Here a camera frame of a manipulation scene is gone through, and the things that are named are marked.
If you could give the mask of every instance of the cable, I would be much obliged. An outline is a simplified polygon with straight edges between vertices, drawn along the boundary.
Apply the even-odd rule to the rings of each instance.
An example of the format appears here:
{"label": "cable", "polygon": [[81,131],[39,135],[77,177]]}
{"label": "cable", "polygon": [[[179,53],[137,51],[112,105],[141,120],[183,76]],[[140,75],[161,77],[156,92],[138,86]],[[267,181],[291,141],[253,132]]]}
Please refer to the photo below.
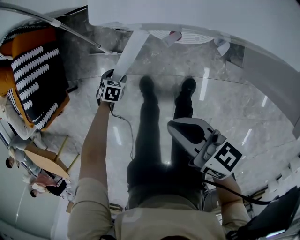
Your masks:
{"label": "cable", "polygon": [[246,200],[249,203],[253,203],[253,204],[257,204],[257,205],[268,205],[271,202],[271,201],[260,201],[260,200],[253,199],[251,197],[244,196],[244,195],[239,194],[239,193],[231,190],[230,188],[227,188],[224,185],[219,184],[219,183],[211,182],[211,181],[208,181],[208,180],[205,180],[205,179],[203,179],[202,181],[206,182],[206,183],[209,183],[211,185],[214,185],[216,187],[223,188],[223,189],[225,189],[225,190],[227,190],[227,191],[229,191],[229,192],[231,192],[231,193],[233,193],[233,194],[241,197],[242,199]]}
{"label": "cable", "polygon": [[112,107],[111,107],[110,104],[109,104],[109,110],[111,111],[111,114],[112,114],[113,117],[115,117],[115,118],[120,118],[120,119],[124,120],[125,122],[128,123],[128,125],[129,125],[129,127],[130,127],[131,140],[132,140],[131,152],[130,152],[130,158],[131,158],[131,160],[133,160],[133,144],[134,144],[134,139],[133,139],[132,126],[131,126],[130,122],[129,122],[126,118],[123,118],[122,116],[119,116],[119,115],[115,115],[115,114],[113,113],[113,110],[112,110]]}

